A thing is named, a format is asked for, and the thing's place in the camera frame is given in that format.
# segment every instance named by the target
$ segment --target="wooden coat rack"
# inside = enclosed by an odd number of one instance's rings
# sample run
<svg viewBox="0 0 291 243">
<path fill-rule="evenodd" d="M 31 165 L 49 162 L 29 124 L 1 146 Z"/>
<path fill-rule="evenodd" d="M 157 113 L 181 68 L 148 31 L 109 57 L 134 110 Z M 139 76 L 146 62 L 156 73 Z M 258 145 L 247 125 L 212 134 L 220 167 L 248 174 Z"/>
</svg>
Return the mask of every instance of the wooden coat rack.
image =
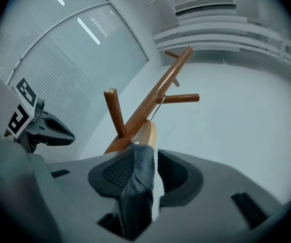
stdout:
<svg viewBox="0 0 291 243">
<path fill-rule="evenodd" d="M 125 149 L 131 143 L 132 139 L 141 129 L 143 124 L 145 124 L 147 118 L 157 104 L 199 101 L 199 94 L 165 96 L 164 101 L 162 101 L 164 94 L 172 82 L 174 82 L 176 86 L 179 86 L 179 82 L 176 80 L 176 77 L 187 59 L 192 54 L 192 48 L 188 47 L 181 55 L 177 55 L 169 51 L 166 51 L 165 53 L 176 58 L 175 62 L 153 87 L 147 97 L 145 97 L 143 102 L 136 109 L 125 125 L 121 116 L 117 90 L 112 88 L 104 91 L 108 110 L 117 131 L 116 138 L 109 145 L 105 151 L 105 154 Z"/>
</svg>

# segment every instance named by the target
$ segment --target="metal hook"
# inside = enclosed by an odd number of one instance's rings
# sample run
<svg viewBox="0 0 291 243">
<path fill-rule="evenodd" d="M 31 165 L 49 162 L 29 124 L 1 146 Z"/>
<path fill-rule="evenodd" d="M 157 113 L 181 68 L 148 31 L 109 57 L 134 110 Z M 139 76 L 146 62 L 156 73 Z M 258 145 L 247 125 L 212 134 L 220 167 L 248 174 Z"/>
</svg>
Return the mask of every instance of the metal hook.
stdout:
<svg viewBox="0 0 291 243">
<path fill-rule="evenodd" d="M 162 101 L 160 102 L 159 106 L 157 107 L 157 109 L 155 110 L 154 114 L 152 115 L 151 120 L 153 120 L 153 117 L 155 116 L 156 112 L 159 110 L 161 104 L 163 104 L 164 100 L 165 100 L 165 95 L 163 95 Z"/>
</svg>

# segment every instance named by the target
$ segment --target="gray cloth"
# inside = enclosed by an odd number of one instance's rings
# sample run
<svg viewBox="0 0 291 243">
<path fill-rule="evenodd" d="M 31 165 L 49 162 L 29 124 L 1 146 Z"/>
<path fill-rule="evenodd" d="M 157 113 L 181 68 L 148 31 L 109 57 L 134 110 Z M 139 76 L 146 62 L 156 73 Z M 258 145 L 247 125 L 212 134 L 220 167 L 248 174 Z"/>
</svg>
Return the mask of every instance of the gray cloth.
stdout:
<svg viewBox="0 0 291 243">
<path fill-rule="evenodd" d="M 154 149 L 131 144 L 134 171 L 118 201 L 124 237 L 134 240 L 152 222 Z"/>
</svg>

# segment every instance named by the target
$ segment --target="fabric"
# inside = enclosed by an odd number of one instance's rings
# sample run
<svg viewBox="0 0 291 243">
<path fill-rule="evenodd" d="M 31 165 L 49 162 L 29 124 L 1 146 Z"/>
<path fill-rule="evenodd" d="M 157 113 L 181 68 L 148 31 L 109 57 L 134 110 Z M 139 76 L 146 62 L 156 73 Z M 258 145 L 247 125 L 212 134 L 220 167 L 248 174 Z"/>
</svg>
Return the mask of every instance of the fabric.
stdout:
<svg viewBox="0 0 291 243">
<path fill-rule="evenodd" d="M 134 150 L 134 171 L 118 204 L 123 235 L 134 240 L 152 222 L 154 149 L 137 144 L 131 144 L 128 149 Z"/>
</svg>

